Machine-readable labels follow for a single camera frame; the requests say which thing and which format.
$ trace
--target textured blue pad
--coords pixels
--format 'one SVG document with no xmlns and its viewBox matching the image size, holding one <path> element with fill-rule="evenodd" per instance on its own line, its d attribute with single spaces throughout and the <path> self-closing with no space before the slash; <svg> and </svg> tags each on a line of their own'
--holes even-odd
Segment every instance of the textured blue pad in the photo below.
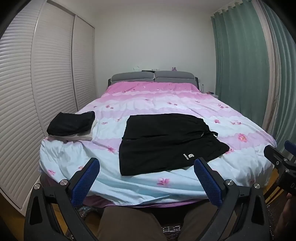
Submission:
<svg viewBox="0 0 296 241">
<path fill-rule="evenodd" d="M 211 204 L 220 207 L 222 205 L 221 189 L 199 159 L 194 161 L 194 172 Z"/>
<path fill-rule="evenodd" d="M 296 145 L 290 141 L 285 142 L 285 149 L 290 152 L 293 156 L 296 156 Z"/>
<path fill-rule="evenodd" d="M 95 159 L 89 168 L 86 170 L 84 175 L 77 182 L 76 186 L 72 191 L 71 203 L 73 206 L 82 205 L 84 198 L 88 194 L 91 186 L 93 185 L 96 177 L 100 171 L 100 163 L 98 159 Z"/>
</svg>

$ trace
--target brown pants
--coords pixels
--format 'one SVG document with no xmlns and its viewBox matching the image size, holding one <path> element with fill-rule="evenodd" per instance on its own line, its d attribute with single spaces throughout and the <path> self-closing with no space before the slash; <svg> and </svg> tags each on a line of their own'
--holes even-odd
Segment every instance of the brown pants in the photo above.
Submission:
<svg viewBox="0 0 296 241">
<path fill-rule="evenodd" d="M 175 215 L 173 209 L 171 209 L 173 212 L 170 212 L 171 215 Z M 159 218 L 156 219 L 151 210 L 121 206 L 106 207 L 99 225 L 98 240 L 166 241 L 158 221 Z M 179 211 L 186 211 L 186 213 L 178 241 L 195 241 L 210 222 L 217 208 L 208 201 L 201 201 L 194 205 L 187 205 L 187 207 L 183 206 Z M 221 239 L 229 236 L 235 220 L 236 215 L 233 213 Z"/>
</svg>

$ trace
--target gray headboard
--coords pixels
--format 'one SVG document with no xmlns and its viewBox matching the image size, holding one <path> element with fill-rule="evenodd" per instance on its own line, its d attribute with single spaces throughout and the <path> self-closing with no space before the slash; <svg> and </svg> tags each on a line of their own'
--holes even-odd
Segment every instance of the gray headboard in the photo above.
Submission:
<svg viewBox="0 0 296 241">
<path fill-rule="evenodd" d="M 198 78 L 183 71 L 130 72 L 115 74 L 108 80 L 108 86 L 120 81 L 146 81 L 159 83 L 191 83 L 199 89 Z"/>
</svg>

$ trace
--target bed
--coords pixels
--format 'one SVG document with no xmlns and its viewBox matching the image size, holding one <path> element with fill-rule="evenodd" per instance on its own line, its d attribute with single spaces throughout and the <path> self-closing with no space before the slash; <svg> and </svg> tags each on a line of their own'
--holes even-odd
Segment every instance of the bed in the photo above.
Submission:
<svg viewBox="0 0 296 241">
<path fill-rule="evenodd" d="M 203 118 L 230 150 L 209 162 L 224 179 L 237 185 L 265 186 L 273 165 L 263 154 L 275 140 L 255 123 L 216 98 L 197 89 L 190 73 L 147 72 L 115 76 L 101 98 L 78 113 L 93 110 L 98 123 L 93 140 L 63 143 L 45 138 L 40 148 L 40 166 L 50 179 L 70 179 L 91 157 L 98 158 L 100 173 L 84 204 L 105 207 L 128 205 L 171 207 L 197 202 L 207 196 L 193 167 L 121 176 L 118 149 L 130 115 L 181 113 Z"/>
</svg>

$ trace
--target silver bolt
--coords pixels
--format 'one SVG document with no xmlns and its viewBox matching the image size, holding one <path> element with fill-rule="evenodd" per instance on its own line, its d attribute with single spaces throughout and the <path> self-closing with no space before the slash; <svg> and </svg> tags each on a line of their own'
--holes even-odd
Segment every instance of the silver bolt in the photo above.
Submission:
<svg viewBox="0 0 296 241">
<path fill-rule="evenodd" d="M 39 184 L 39 183 L 37 183 L 37 184 L 34 185 L 34 189 L 35 189 L 35 190 L 37 190 L 37 189 L 39 189 L 39 188 L 40 188 L 40 184 Z"/>
<path fill-rule="evenodd" d="M 226 180 L 226 184 L 227 184 L 228 186 L 232 186 L 232 185 L 234 184 L 234 182 L 233 182 L 233 180 L 227 179 L 227 180 Z"/>
<path fill-rule="evenodd" d="M 65 186 L 65 185 L 68 184 L 68 180 L 67 179 L 63 179 L 59 183 L 60 183 L 60 185 Z"/>
<path fill-rule="evenodd" d="M 259 189 L 259 188 L 260 188 L 260 185 L 259 185 L 258 183 L 254 183 L 254 187 L 255 187 L 256 189 Z"/>
</svg>

